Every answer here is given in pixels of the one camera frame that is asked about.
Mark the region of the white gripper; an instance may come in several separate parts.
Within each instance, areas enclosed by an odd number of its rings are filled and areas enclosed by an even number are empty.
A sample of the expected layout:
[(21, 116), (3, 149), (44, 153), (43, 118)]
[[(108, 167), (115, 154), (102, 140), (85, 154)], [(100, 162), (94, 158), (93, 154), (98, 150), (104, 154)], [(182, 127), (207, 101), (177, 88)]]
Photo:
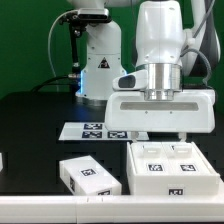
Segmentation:
[(105, 126), (112, 131), (209, 133), (215, 127), (212, 89), (183, 89), (178, 68), (147, 68), (113, 80)]

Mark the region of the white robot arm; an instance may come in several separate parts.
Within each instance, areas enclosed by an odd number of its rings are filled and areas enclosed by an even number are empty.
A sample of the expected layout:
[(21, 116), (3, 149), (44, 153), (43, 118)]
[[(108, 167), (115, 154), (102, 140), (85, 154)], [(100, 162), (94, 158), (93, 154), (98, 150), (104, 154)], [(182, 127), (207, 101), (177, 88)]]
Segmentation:
[(148, 132), (210, 133), (215, 127), (215, 92), (208, 87), (220, 59), (214, 27), (215, 0), (190, 0), (194, 26), (182, 26), (176, 0), (140, 4), (136, 27), (135, 71), (120, 62), (121, 30), (109, 19), (110, 7), (139, 0), (67, 0), (73, 20), (87, 24), (87, 64), (80, 96), (106, 103), (101, 124), (84, 125), (84, 138), (136, 139)]

